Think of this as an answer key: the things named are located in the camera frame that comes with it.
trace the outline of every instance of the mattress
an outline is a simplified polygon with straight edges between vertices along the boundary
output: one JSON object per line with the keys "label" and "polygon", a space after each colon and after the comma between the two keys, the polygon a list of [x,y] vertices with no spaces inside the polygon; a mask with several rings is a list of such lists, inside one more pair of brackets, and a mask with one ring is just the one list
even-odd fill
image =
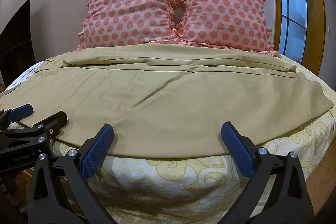
{"label": "mattress", "polygon": [[[297,72],[321,84],[325,96],[336,105],[336,93],[312,72],[297,66]],[[9,88],[24,82],[39,65],[24,72]],[[263,146],[272,154],[295,151],[305,178],[323,158],[335,135],[336,107],[286,135]],[[11,128],[20,127],[11,124]],[[67,143],[51,141],[55,156],[65,155]],[[261,212],[274,183],[268,181],[253,215]],[[230,155],[192,159],[137,159],[106,156],[95,177],[88,181],[106,210],[119,223],[217,223],[240,195],[247,178],[238,172]]]}

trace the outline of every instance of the window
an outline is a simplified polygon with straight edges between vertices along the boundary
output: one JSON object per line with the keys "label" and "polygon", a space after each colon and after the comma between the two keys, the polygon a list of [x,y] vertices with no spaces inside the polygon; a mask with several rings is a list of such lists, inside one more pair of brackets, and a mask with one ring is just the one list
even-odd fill
{"label": "window", "polygon": [[307,0],[281,0],[279,53],[302,62],[307,33]]}

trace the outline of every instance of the metal bolt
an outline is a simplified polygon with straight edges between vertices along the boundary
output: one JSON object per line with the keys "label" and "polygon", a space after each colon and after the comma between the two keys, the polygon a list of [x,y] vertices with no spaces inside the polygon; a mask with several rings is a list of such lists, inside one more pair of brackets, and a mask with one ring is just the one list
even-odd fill
{"label": "metal bolt", "polygon": [[297,153],[295,153],[294,151],[290,152],[289,155],[290,155],[293,159],[296,159],[296,158],[297,158]]}
{"label": "metal bolt", "polygon": [[267,149],[261,147],[261,148],[258,149],[258,152],[259,152],[259,154],[261,154],[261,155],[266,155],[266,154],[267,154]]}
{"label": "metal bolt", "polygon": [[45,153],[39,154],[39,160],[44,160],[45,159]]}
{"label": "metal bolt", "polygon": [[74,155],[76,155],[77,154],[77,150],[76,149],[71,149],[71,150],[69,150],[69,152],[68,152],[68,155],[70,156],[70,157],[73,157]]}

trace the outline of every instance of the pink pillowcase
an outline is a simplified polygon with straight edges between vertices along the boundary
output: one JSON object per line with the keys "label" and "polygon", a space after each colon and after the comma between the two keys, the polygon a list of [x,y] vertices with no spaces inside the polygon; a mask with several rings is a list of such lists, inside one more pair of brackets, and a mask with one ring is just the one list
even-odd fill
{"label": "pink pillowcase", "polygon": [[88,0],[77,50],[177,40],[172,5],[177,0]]}
{"label": "pink pillowcase", "polygon": [[272,30],[263,12],[266,0],[182,0],[185,12],[175,26],[178,43],[269,53]]}

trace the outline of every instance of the folded sheet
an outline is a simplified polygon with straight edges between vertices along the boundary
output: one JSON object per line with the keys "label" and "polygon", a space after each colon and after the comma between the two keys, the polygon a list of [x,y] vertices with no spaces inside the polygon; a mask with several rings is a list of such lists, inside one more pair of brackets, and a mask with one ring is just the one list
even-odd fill
{"label": "folded sheet", "polygon": [[21,121],[26,126],[65,111],[69,122],[58,139],[77,146],[110,123],[110,155],[223,155],[219,132],[226,121],[258,145],[334,106],[318,82],[295,69],[253,52],[169,44],[88,48],[46,61],[2,94],[0,104],[32,104],[34,114]]}

